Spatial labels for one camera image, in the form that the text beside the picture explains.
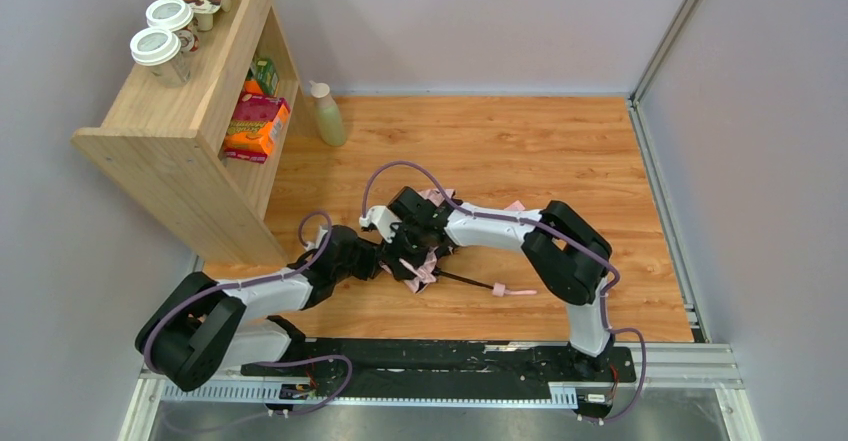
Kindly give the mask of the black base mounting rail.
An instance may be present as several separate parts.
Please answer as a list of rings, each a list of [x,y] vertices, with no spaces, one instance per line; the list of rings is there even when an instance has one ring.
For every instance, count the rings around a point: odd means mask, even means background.
[[[245,365],[248,376],[311,376],[320,396],[439,401],[549,401],[553,383],[597,383],[602,392],[634,383],[639,374],[626,347],[591,362],[569,345],[507,342],[317,338],[289,348],[283,362]]]

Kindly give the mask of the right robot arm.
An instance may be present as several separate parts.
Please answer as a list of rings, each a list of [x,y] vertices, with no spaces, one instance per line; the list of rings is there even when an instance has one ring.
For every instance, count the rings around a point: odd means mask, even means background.
[[[459,247],[523,254],[566,306],[568,352],[577,377],[590,380],[608,369],[614,337],[604,324],[600,297],[612,247],[567,204],[496,210],[463,202],[450,192],[405,187],[388,205],[369,208],[360,225],[379,232],[383,269],[413,292],[434,283],[439,259]]]

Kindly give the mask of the white lidded jar front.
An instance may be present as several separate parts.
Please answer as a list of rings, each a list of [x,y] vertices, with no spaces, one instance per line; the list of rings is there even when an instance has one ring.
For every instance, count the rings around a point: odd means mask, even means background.
[[[181,51],[179,38],[163,28],[148,27],[130,40],[131,57],[161,85],[184,86],[190,80],[190,69]]]

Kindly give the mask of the green carton on shelf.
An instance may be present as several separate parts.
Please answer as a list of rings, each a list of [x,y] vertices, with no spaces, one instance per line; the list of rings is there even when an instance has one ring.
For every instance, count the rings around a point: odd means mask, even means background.
[[[273,61],[268,57],[255,57],[245,81],[245,90],[252,94],[275,96],[278,85],[279,77]]]

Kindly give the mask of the pink folding umbrella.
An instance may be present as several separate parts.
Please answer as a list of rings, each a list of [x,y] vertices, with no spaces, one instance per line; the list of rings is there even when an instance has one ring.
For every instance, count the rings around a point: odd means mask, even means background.
[[[435,188],[421,190],[418,191],[417,194],[421,195],[425,200],[434,203],[445,200],[445,197],[442,196],[441,193]],[[524,208],[525,205],[520,200],[516,200],[510,205],[508,205],[505,209],[507,211],[519,211],[524,210]],[[537,291],[533,289],[511,290],[502,283],[495,283],[494,285],[490,285],[467,277],[445,272],[437,267],[437,259],[438,258],[435,254],[435,250],[431,250],[430,253],[427,254],[427,256],[425,257],[425,261],[419,267],[414,267],[406,260],[401,259],[401,266],[407,269],[413,275],[413,278],[411,280],[403,280],[403,283],[405,283],[413,293],[417,294],[422,290],[426,289],[426,287],[428,287],[429,285],[435,283],[441,276],[471,286],[483,288],[485,290],[490,291],[491,294],[496,297],[537,295]]]

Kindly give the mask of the green squeeze bottle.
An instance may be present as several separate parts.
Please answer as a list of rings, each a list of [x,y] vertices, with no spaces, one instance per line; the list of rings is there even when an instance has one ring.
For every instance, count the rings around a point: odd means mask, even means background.
[[[339,147],[346,143],[347,132],[340,109],[326,83],[310,82],[314,100],[317,128],[321,139],[328,145]]]

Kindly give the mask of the white lidded jar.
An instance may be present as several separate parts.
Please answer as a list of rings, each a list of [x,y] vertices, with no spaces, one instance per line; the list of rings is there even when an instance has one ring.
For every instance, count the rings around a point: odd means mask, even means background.
[[[179,38],[163,28],[148,27],[130,40],[131,57],[161,85],[184,86],[190,80],[190,69],[181,51]]]
[[[194,53],[200,40],[194,11],[183,0],[156,0],[145,11],[147,25],[168,30],[180,41],[181,51]]]

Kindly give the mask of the white lidded jar rear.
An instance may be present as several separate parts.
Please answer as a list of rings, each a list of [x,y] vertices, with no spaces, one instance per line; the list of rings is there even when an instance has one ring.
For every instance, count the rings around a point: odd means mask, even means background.
[[[183,0],[156,0],[145,11],[147,25],[168,30],[180,41],[181,51],[194,53],[200,40],[194,11]]]

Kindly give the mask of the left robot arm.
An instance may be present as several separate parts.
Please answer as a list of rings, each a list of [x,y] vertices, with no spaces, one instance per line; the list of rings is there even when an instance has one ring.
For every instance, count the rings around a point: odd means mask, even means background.
[[[280,361],[305,338],[282,313],[318,305],[348,278],[374,277],[380,251],[334,225],[316,248],[272,274],[216,280],[192,272],[143,325],[135,347],[150,370],[185,392],[223,368]]]

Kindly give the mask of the wooden shelf unit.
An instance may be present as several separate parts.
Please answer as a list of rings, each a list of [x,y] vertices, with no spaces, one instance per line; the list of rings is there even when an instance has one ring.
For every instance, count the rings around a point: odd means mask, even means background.
[[[169,88],[134,67],[101,125],[72,144],[202,259],[281,265],[265,223],[281,155],[256,164],[219,151],[255,55],[271,58],[291,107],[284,136],[317,132],[274,0],[232,0],[189,59],[187,84]]]

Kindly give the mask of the orange pink snack box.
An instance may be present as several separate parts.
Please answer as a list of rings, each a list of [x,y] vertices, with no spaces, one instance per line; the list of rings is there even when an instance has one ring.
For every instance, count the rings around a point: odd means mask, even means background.
[[[282,97],[242,92],[223,143],[228,158],[264,164],[272,155],[290,114]]]

